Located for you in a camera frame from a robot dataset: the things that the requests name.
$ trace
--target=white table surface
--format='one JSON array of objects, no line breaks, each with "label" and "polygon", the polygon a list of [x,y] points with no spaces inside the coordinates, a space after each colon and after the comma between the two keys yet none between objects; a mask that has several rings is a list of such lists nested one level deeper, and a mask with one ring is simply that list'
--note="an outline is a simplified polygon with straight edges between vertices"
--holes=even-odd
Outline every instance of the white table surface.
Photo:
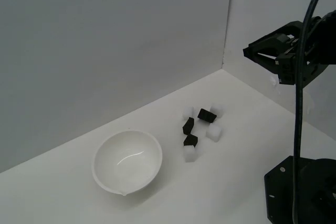
[{"label": "white table surface", "polygon": [[[199,157],[185,163],[181,111],[211,102],[225,107],[223,136],[211,142],[196,120]],[[293,126],[293,114],[220,70],[1,173],[0,223],[270,223],[264,175],[292,154]],[[147,188],[123,197],[96,185],[90,163],[99,143],[129,128],[159,140],[163,163]],[[302,155],[336,158],[336,142],[305,123]]]}]

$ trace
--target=white cube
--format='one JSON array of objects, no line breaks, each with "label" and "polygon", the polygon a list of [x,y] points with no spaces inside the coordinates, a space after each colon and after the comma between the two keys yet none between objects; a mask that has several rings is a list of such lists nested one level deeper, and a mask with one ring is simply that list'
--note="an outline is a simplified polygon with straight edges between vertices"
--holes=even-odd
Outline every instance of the white cube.
[{"label": "white cube", "polygon": [[185,145],[183,147],[183,155],[186,162],[194,162],[197,158],[195,147],[193,145]]},{"label": "white cube", "polygon": [[216,124],[211,123],[206,130],[206,137],[210,138],[214,142],[218,142],[221,137],[222,128],[217,126]]},{"label": "white cube", "polygon": [[212,103],[211,108],[210,108],[210,112],[217,115],[216,118],[221,118],[224,114],[224,108],[223,108],[222,105],[220,105],[218,103]]},{"label": "white cube", "polygon": [[183,119],[188,120],[194,117],[194,107],[185,107],[182,114]]}]

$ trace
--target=bowl rim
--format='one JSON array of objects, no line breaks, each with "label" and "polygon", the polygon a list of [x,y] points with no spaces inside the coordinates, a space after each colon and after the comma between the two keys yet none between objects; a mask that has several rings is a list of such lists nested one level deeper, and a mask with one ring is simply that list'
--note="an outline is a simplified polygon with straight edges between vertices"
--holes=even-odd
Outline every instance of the bowl rim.
[{"label": "bowl rim", "polygon": [[[136,187],[135,189],[133,189],[132,191],[128,191],[128,192],[123,192],[121,193],[120,191],[117,191],[117,190],[113,190],[107,186],[105,186],[101,181],[100,179],[98,178],[98,176],[96,175],[96,169],[95,169],[95,163],[96,163],[96,157],[97,157],[97,154],[100,150],[100,148],[104,145],[104,143],[106,143],[107,141],[113,139],[114,136],[116,135],[119,135],[121,133],[125,133],[125,132],[138,132],[138,133],[142,133],[142,134],[145,134],[147,136],[149,136],[155,143],[156,147],[158,148],[159,150],[159,163],[155,169],[155,172],[151,175],[151,177],[149,177],[142,185]],[[125,130],[125,131],[119,131],[119,132],[116,132],[114,134],[112,134],[111,136],[109,136],[108,138],[106,138],[104,141],[102,141],[98,148],[96,149],[95,153],[94,153],[94,156],[93,156],[93,159],[92,159],[92,162],[91,162],[91,170],[92,170],[92,175],[93,175],[93,178],[94,180],[96,181],[96,183],[101,187],[103,188],[105,191],[108,191],[110,193],[113,193],[113,194],[119,194],[119,195],[127,195],[127,194],[131,194],[131,193],[134,193],[142,188],[144,188],[145,186],[147,186],[158,174],[160,168],[161,168],[161,164],[162,164],[162,149],[161,149],[161,145],[159,144],[159,142],[157,141],[157,139],[150,133],[148,132],[145,132],[145,131],[140,131],[140,130]]]}]

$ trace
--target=foam cube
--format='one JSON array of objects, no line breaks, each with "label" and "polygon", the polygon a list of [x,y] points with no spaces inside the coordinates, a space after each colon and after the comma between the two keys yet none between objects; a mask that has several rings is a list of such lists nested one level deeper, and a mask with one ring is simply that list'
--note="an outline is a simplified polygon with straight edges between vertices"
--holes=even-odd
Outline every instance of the foam cube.
[{"label": "foam cube", "polygon": [[193,145],[185,145],[183,147],[183,155],[186,162],[194,162],[197,158],[195,147]]},{"label": "foam cube", "polygon": [[182,113],[182,117],[184,120],[188,120],[189,118],[194,117],[194,107],[185,107]]},{"label": "foam cube", "polygon": [[210,112],[217,115],[217,118],[221,118],[224,114],[224,108],[218,103],[211,104]]},{"label": "foam cube", "polygon": [[188,135],[184,142],[183,142],[183,145],[186,146],[186,145],[193,145],[194,147],[196,147],[196,144],[198,143],[198,137],[197,136],[194,136],[192,134]]},{"label": "foam cube", "polygon": [[197,117],[205,122],[213,123],[217,115],[205,109],[201,109]]},{"label": "foam cube", "polygon": [[211,123],[206,130],[205,136],[210,138],[214,142],[218,142],[221,137],[222,128],[217,126],[216,124]]},{"label": "foam cube", "polygon": [[186,123],[182,127],[183,134],[184,135],[189,135],[191,133],[191,130],[194,127],[194,124],[195,124],[195,120],[193,118],[189,118],[188,121],[186,121]]}]

